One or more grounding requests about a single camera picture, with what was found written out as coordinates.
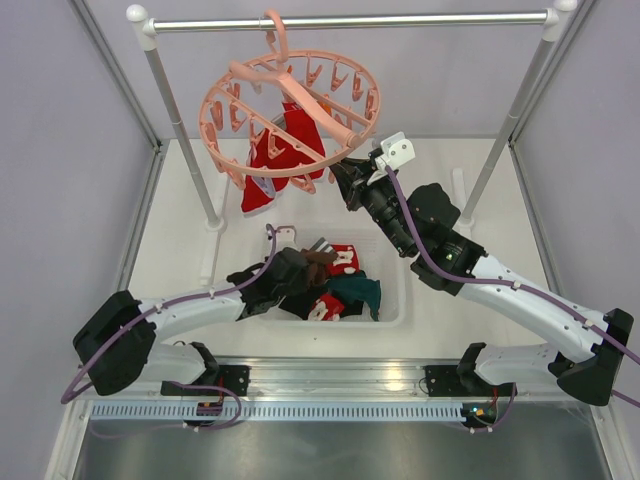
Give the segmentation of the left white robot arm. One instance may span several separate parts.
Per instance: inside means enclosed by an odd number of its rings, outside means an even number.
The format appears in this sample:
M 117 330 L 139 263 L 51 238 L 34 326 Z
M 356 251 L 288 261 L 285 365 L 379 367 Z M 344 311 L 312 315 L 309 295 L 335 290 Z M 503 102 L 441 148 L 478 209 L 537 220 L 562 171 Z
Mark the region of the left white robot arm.
M 213 355 L 200 342 L 171 345 L 169 339 L 264 314 L 306 291 L 312 269 L 302 253 L 286 247 L 210 289 L 182 297 L 138 300 L 128 290 L 118 291 L 73 338 L 82 363 L 78 376 L 100 396 L 140 381 L 177 382 L 207 395 L 219 380 Z

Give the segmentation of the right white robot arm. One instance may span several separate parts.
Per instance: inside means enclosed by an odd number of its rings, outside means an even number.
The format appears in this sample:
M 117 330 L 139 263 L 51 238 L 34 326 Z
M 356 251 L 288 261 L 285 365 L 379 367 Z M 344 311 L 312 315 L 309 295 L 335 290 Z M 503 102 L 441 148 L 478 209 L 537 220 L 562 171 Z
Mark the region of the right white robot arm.
M 459 388 L 478 395 L 504 384 L 556 385 L 593 406 L 625 396 L 614 387 L 623 359 L 639 359 L 627 342 L 633 317 L 601 312 L 516 274 L 454 229 L 460 211 L 437 183 L 406 196 L 381 158 L 346 158 L 331 166 L 350 211 L 364 209 L 410 269 L 436 291 L 483 305 L 541 338 L 539 345 L 471 344 L 457 366 Z

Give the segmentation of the pink round clip hanger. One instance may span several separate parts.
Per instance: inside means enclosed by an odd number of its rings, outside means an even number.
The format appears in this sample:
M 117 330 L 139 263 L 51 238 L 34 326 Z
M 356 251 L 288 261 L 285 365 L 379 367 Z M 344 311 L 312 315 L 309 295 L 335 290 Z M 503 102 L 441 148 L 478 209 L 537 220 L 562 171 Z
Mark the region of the pink round clip hanger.
M 376 128 L 379 86 L 356 61 L 324 50 L 292 50 L 283 20 L 267 31 L 269 53 L 233 61 L 202 101 L 198 126 L 215 167 L 239 188 L 266 195 L 277 182 L 313 193 L 324 170 Z

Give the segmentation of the red santa sock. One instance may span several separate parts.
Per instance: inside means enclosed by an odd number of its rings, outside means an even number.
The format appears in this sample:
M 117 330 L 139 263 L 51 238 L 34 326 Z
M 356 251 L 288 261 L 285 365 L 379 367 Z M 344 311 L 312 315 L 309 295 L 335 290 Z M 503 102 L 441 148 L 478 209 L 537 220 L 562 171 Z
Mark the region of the red santa sock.
M 308 321 L 336 322 L 340 320 L 345 305 L 331 294 L 321 295 L 312 305 L 307 315 Z
M 359 257 L 356 248 L 351 244 L 332 244 L 337 258 L 327 265 L 330 276 L 352 275 L 360 271 Z

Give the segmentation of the black sock white stripes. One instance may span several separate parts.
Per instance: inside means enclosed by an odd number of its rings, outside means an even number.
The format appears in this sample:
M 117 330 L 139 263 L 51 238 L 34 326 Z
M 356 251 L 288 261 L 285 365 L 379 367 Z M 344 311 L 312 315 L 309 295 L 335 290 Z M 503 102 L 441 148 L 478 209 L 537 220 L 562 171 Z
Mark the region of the black sock white stripes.
M 310 297 L 304 297 L 304 296 L 287 297 L 280 303 L 279 307 L 282 310 L 288 313 L 291 313 L 302 320 L 307 320 L 307 315 L 311 310 L 313 303 L 318 298 L 312 299 Z M 345 305 L 345 309 L 342 312 L 340 318 L 347 317 L 347 316 L 360 315 L 362 313 L 363 302 L 346 304 L 343 300 L 340 300 L 340 301 Z

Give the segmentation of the brown striped sock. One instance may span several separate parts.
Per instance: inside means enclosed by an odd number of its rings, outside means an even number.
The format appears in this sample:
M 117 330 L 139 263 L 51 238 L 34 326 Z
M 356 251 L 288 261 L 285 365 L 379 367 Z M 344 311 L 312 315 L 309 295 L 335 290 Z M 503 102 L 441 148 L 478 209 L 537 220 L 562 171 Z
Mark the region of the brown striped sock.
M 336 250 L 321 237 L 309 249 L 302 249 L 301 253 L 309 264 L 308 284 L 311 287 L 321 286 L 327 279 L 328 266 L 338 258 Z

